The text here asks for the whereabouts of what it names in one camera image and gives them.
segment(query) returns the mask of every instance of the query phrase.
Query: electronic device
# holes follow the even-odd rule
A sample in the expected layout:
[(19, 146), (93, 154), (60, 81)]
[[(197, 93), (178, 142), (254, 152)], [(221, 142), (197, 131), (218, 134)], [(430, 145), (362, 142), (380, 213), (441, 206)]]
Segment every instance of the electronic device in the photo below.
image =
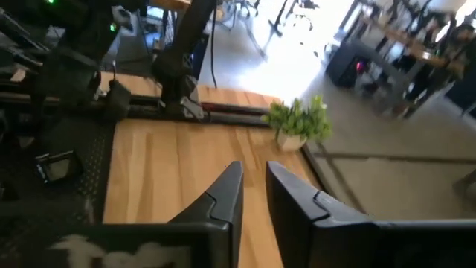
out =
[(339, 87), (353, 88), (357, 77), (369, 68), (370, 61), (357, 55), (357, 50), (348, 42), (341, 43), (326, 68), (331, 81)]
[(22, 265), (235, 268), (242, 213), (243, 168), (241, 162), (232, 162), (209, 189), (168, 223), (69, 228), (54, 240), (40, 244), (33, 241), (41, 239), (29, 240), (22, 247)]
[(45, 184), (74, 179), (83, 174), (81, 161), (73, 150), (37, 156), (35, 160), (36, 171)]
[(377, 222), (277, 162), (266, 194), (285, 268), (476, 267), (476, 221)]

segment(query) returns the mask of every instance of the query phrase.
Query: black cable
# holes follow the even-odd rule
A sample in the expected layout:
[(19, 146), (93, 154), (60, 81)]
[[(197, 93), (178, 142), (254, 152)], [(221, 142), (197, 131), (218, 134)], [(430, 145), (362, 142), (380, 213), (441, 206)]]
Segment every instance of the black cable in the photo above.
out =
[(216, 9), (218, 7), (218, 0), (216, 0), (215, 7), (213, 8), (213, 21), (211, 22), (211, 47), (210, 47), (210, 68), (211, 77), (213, 78), (213, 85), (216, 86), (215, 71), (213, 68), (213, 44), (215, 43), (215, 24), (216, 24)]
[(149, 58), (151, 58), (152, 55), (151, 55), (151, 53), (150, 53), (150, 51), (149, 51), (149, 46), (147, 46), (147, 36), (146, 36), (146, 32), (145, 32), (144, 27), (142, 27), (141, 14), (140, 14), (140, 11), (139, 11), (139, 10), (137, 11), (137, 18), (138, 18), (139, 28), (141, 29), (141, 32), (142, 32), (142, 37), (143, 37), (143, 39), (144, 39), (144, 47), (145, 47), (145, 49), (146, 49), (146, 51), (147, 51), (147, 56), (148, 56)]
[(112, 65), (112, 72), (113, 72), (113, 75), (114, 75), (114, 76), (112, 77), (112, 79), (113, 79), (113, 80), (116, 80), (116, 74), (117, 74), (117, 71), (116, 71), (116, 62), (115, 62), (115, 61), (112, 61), (112, 64), (111, 64), (111, 65)]

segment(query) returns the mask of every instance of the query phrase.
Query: wooden desk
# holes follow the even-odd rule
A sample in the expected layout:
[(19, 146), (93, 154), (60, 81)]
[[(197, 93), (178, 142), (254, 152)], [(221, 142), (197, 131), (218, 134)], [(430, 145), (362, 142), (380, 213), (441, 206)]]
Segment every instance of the wooden desk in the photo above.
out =
[[(110, 74), (103, 75), (104, 83)], [(150, 80), (119, 75), (134, 94), (157, 95)], [(268, 106), (276, 98), (199, 88), (201, 101)], [(281, 153), (272, 130), (125, 120), (116, 127), (104, 223), (165, 223), (189, 206), (233, 160), (243, 161), (245, 201), (239, 266), (282, 267), (265, 189), (275, 160), (315, 186), (300, 153)]]
[(380, 22), (376, 22), (375, 20), (371, 19), (368, 16), (361, 16), (360, 20), (363, 23), (366, 23), (368, 25), (371, 25), (373, 27), (377, 27), (379, 30), (382, 31), (382, 33), (388, 38), (392, 39), (394, 41), (400, 42), (403, 45), (408, 45), (413, 42), (412, 39), (408, 38), (407, 34), (401, 31), (395, 31), (390, 29), (387, 25), (384, 25)]
[(151, 0), (150, 6), (160, 7), (171, 11), (185, 11), (190, 6), (188, 0)]

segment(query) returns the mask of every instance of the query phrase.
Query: green plant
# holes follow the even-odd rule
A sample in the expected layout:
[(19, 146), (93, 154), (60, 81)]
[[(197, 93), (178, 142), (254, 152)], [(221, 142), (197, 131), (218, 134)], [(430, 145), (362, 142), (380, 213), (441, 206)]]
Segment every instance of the green plant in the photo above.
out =
[(291, 106), (273, 103), (269, 114), (263, 116), (271, 128), (281, 130), (287, 135), (300, 135), (302, 139), (323, 141), (331, 134), (330, 122), (327, 120), (327, 106), (321, 96), (312, 99), (307, 108), (302, 101), (295, 99)]

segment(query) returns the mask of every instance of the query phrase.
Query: red light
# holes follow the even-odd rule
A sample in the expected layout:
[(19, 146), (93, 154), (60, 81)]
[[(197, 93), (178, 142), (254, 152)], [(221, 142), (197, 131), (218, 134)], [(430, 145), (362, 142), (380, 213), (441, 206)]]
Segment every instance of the red light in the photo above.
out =
[(364, 71), (364, 63), (357, 63), (356, 64), (356, 70), (357, 71)]

